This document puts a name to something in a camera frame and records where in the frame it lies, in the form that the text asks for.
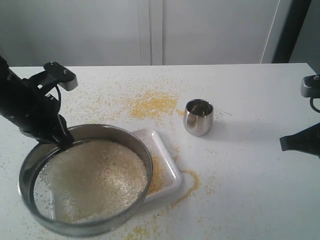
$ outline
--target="cabinet door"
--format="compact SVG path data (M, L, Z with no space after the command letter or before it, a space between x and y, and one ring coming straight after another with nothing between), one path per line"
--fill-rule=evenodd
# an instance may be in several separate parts
M162 62L165 65L271 62L290 2L163 0Z
M150 65L149 2L1 1L0 55L11 66Z

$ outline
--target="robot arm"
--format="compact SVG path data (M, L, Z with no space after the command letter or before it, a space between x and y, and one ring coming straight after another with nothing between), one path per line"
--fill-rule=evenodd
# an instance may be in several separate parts
M77 78L57 62L49 62L43 68L43 72L21 79L0 56L0 115L26 136L65 149L74 139L59 114L61 94L57 85L71 91L78 85ZM58 100L48 94L53 88L58 91Z

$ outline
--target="white powder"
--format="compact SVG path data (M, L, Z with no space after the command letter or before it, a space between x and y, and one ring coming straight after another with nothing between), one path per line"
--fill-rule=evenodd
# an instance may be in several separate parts
M74 146L45 166L54 218L67 223L111 217L129 207L147 184L146 167L129 148L94 140Z

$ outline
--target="sieve rim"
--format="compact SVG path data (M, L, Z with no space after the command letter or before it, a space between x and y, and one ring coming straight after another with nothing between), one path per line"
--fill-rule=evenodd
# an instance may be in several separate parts
M143 148L143 150L145 151L145 153L147 154L147 158L148 158L148 163L149 163L149 171L147 170L147 183L143 189L143 191L138 195L138 197L136 198L136 200L130 205L128 206L126 209L124 209L123 211L120 211L119 213L106 217L106 218L99 218L98 220L91 220L91 221L86 221L86 222L75 222L75 223L69 223L69 222L64 222L64 221L59 221L59 220L55 220L55 219L50 219L46 216L44 216L43 214L41 214L36 206L35 202L31 202L31 200L33 199L33 196L30 196L30 193L32 193L33 195L33 189L34 189L34 184L35 181L40 173L40 170L46 165L46 163L56 154L59 153L59 148L58 147L53 147L53 149L49 152L47 152L45 154L45 156L39 158L36 163L37 166L35 166L33 168L33 171L31 170L30 172L30 181L27 182L27 187L24 186L24 179L23 176L26 174L26 169L28 168L28 163L29 160L31 158L31 156L35 153L35 151L37 151L37 149L39 148L39 146L42 146L43 143L38 143L29 153L28 155L25 157L22 166L20 168L20 172L19 172L19 179L18 179L18 192L22 198L22 201L24 203L24 205L28 208L28 210L31 212L32 215L34 215L35 217L37 217L38 219L42 220L42 221L38 221L41 225L45 226L46 228L51 229L52 231L58 233L58 234L63 234L66 236L77 236L77 237L82 237L79 234L68 234L66 232L60 232L58 230L52 229L49 226L50 225L59 225L59 226L63 226L65 228L89 228L89 227L96 227L97 225L102 225L102 224L106 224L108 222L111 222L113 219L116 218L121 218L121 217L125 217L127 214L130 213L130 211L132 211L134 208L138 208L144 201L144 199L147 196L147 192L148 189L151 185L151 181L152 181L152 176L153 176L153 162L152 162L152 156L151 153L149 152L149 150L147 149L147 147L145 146L145 144L139 139L137 138L133 133L124 130L123 128L120 127L116 127L113 125L107 125L107 124L82 124L82 125L76 125L76 126L72 126L70 128L68 128L72 134L72 131L80 129L80 128L86 128L86 127L91 127L91 126L95 126L95 127L101 127L101 128L109 128L109 129L114 129L114 130L118 130L123 132L124 134L130 135L131 137L134 138L135 141L137 141L139 143L139 145ZM92 139L92 137L88 137L88 138L83 138L80 141L84 141L87 139ZM107 137L103 138L104 140L108 140L108 141L112 141L110 139L108 139ZM97 233L93 233L93 234L84 234L83 237L89 237L89 236L95 236L98 234L101 234L102 232L97 232Z

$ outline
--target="black frame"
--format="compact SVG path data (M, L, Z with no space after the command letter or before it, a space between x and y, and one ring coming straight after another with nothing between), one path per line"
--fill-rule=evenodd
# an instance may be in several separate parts
M272 63L288 63L312 0L292 0Z

